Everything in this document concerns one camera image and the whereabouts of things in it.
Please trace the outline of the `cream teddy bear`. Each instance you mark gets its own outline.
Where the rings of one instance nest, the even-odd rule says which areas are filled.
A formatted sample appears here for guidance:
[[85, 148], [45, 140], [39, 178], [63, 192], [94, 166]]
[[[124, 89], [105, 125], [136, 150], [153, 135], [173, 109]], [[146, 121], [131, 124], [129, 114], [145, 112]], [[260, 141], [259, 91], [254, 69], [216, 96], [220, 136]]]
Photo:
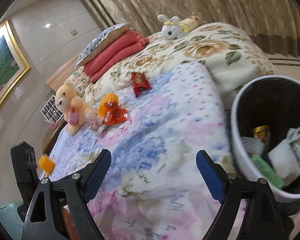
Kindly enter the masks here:
[[64, 114], [66, 132], [69, 135], [76, 134], [84, 124], [97, 116], [97, 111], [77, 94], [69, 80], [58, 88], [55, 106]]

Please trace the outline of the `gold framed painting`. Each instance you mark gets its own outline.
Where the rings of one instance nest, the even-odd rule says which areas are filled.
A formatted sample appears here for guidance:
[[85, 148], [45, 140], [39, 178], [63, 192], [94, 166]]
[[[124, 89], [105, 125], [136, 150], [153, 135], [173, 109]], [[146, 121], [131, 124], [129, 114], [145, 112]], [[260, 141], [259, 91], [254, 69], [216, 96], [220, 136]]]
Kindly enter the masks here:
[[5, 20], [0, 25], [0, 110], [30, 71], [31, 67], [17, 44], [10, 23]]

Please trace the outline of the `photo frame on nightstand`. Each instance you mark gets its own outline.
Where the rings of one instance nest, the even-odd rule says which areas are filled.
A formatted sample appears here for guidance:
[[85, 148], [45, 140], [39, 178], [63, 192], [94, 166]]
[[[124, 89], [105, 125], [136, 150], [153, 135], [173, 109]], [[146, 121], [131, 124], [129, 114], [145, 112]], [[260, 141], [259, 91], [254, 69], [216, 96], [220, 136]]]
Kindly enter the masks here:
[[59, 111], [56, 107], [54, 95], [52, 95], [49, 98], [49, 100], [45, 103], [40, 112], [44, 116], [45, 121], [49, 124], [53, 122], [59, 123], [64, 116], [64, 114], [61, 111]]

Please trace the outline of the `beige patterned curtain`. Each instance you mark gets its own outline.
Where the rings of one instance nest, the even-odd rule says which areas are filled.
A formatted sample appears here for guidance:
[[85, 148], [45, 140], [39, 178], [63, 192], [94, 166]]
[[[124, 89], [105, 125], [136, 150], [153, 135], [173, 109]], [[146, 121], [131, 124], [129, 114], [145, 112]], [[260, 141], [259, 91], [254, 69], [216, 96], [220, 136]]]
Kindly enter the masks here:
[[129, 22], [143, 35], [161, 30], [157, 16], [222, 22], [243, 29], [263, 51], [300, 56], [300, 10], [292, 0], [81, 0], [103, 28]]

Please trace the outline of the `white bunny plush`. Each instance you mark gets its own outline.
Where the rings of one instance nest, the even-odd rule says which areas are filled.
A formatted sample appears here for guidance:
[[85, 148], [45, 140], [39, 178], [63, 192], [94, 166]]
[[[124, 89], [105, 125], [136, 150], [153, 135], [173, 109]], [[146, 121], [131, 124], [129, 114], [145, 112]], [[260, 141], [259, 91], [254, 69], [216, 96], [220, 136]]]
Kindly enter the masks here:
[[161, 34], [167, 40], [175, 40], [187, 35], [186, 27], [178, 16], [168, 18], [166, 15], [160, 14], [157, 19], [163, 24]]

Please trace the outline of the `orange snack wrapper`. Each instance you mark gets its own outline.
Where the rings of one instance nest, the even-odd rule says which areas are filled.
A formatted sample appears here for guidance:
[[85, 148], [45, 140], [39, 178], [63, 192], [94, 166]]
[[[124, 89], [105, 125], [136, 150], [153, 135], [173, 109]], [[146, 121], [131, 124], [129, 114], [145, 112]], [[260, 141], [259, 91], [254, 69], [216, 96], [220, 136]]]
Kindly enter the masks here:
[[125, 108], [119, 106], [119, 104], [113, 103], [107, 108], [106, 117], [104, 118], [104, 124], [111, 126], [120, 124], [129, 119], [129, 114]]

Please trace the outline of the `folded red blanket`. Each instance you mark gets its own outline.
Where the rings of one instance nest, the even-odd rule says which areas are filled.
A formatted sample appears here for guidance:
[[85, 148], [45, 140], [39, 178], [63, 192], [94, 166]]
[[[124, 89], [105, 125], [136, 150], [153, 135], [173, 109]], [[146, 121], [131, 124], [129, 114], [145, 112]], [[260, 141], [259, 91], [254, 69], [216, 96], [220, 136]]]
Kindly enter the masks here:
[[91, 83], [98, 81], [116, 63], [142, 51], [149, 43], [136, 31], [129, 30], [112, 42], [99, 55], [84, 65], [84, 72]]

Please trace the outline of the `white black trash bin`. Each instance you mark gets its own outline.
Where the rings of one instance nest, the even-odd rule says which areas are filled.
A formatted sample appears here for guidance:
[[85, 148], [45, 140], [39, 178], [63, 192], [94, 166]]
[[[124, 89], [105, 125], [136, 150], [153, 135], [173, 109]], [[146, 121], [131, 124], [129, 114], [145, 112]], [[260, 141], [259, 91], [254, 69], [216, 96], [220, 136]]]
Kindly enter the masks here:
[[235, 162], [245, 179], [256, 181], [262, 173], [253, 164], [242, 138], [253, 137], [254, 130], [267, 126], [271, 151], [291, 128], [300, 127], [300, 82], [286, 76], [258, 77], [236, 95], [230, 115], [231, 142]]

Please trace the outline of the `red snack wrapper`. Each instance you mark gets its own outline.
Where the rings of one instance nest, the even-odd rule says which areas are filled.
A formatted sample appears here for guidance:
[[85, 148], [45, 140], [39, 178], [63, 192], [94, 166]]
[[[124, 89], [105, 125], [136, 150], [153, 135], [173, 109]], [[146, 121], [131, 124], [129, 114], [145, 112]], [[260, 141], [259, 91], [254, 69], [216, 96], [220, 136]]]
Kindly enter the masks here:
[[143, 90], [151, 89], [151, 85], [147, 80], [146, 75], [140, 72], [131, 72], [130, 84], [133, 87], [136, 97], [138, 97]]

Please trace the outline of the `orange foam fruit net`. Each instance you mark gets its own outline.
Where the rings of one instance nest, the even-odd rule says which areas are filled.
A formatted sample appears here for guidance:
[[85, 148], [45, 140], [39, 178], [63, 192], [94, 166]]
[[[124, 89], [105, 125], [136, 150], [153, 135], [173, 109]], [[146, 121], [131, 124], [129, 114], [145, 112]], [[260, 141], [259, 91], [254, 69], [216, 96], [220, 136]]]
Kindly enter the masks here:
[[107, 113], [107, 108], [110, 107], [113, 103], [118, 104], [119, 98], [114, 93], [106, 94], [98, 104], [97, 114], [98, 116], [105, 118]]

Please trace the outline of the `blue patterned pillow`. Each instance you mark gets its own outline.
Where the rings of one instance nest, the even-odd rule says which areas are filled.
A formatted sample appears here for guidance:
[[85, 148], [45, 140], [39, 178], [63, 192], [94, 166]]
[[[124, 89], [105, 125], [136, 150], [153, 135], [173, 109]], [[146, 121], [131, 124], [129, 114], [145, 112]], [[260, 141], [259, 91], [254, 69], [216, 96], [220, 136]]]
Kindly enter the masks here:
[[74, 68], [84, 66], [130, 29], [129, 23], [119, 23], [104, 29], [79, 54]]

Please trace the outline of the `tan small bear plush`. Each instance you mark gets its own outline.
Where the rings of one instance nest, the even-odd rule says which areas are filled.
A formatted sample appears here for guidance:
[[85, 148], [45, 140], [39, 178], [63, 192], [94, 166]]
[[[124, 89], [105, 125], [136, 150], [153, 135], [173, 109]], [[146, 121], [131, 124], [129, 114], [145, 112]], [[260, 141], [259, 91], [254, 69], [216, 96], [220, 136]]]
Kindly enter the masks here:
[[180, 24], [183, 26], [183, 31], [189, 33], [194, 29], [204, 24], [204, 21], [196, 13], [192, 13], [188, 18], [182, 20]]

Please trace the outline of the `floral cream quilt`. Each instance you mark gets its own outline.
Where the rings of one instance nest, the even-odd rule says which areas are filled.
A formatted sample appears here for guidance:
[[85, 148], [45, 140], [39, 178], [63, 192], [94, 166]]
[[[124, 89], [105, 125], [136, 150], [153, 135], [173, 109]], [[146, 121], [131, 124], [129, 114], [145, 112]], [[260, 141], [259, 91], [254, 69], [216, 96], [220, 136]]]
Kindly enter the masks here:
[[246, 83], [278, 74], [245, 31], [226, 23], [210, 23], [177, 40], [166, 40], [160, 33], [149, 36], [149, 44], [142, 51], [113, 65], [96, 83], [90, 81], [83, 67], [77, 68], [68, 80], [93, 105], [104, 94], [128, 87], [132, 72], [143, 72], [151, 79], [188, 62], [206, 66], [225, 109], [231, 108]]

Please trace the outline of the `pastel floral bedsheet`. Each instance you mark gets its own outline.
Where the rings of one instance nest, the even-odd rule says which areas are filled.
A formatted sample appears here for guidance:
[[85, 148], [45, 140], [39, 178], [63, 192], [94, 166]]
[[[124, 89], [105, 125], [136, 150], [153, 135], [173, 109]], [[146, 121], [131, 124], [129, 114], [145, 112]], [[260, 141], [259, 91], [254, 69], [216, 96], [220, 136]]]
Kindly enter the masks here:
[[202, 239], [220, 207], [197, 168], [196, 154], [233, 172], [225, 113], [201, 63], [183, 63], [136, 97], [118, 91], [129, 119], [102, 133], [62, 131], [52, 150], [59, 180], [107, 149], [112, 162], [89, 211], [106, 239]]

